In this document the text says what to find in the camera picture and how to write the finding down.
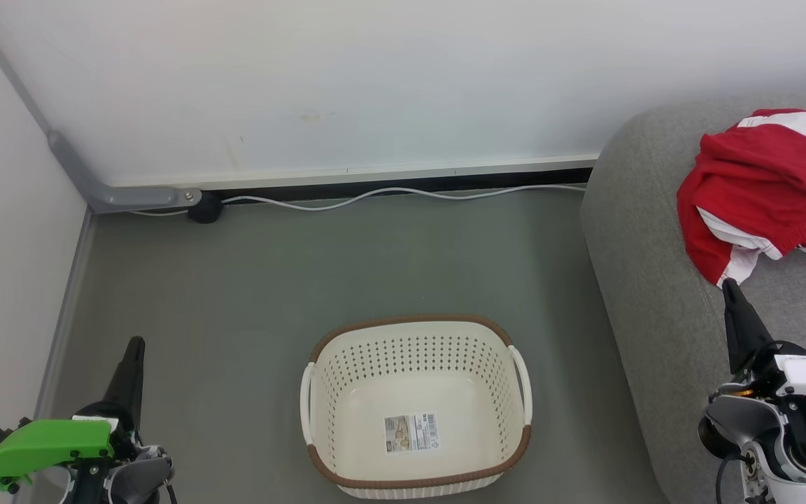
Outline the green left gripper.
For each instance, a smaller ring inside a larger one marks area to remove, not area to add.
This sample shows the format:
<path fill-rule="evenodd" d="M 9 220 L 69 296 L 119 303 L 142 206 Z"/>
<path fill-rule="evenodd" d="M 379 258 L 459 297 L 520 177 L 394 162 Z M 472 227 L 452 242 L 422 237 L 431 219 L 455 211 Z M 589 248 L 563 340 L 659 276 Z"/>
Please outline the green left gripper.
<path fill-rule="evenodd" d="M 49 467 L 122 463 L 135 457 L 141 446 L 145 350 L 141 336 L 126 344 L 106 389 L 106 402 L 94 402 L 65 419 L 0 428 L 0 490 Z"/>

